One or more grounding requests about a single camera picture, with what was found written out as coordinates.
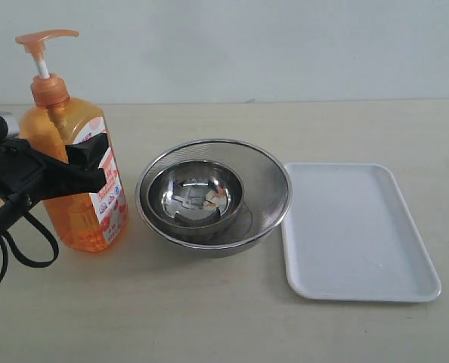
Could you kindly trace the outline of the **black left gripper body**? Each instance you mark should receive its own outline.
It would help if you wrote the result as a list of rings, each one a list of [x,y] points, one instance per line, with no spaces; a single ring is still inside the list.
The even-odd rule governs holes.
[[[47,156],[23,139],[0,141],[0,232],[8,230],[36,204]]]

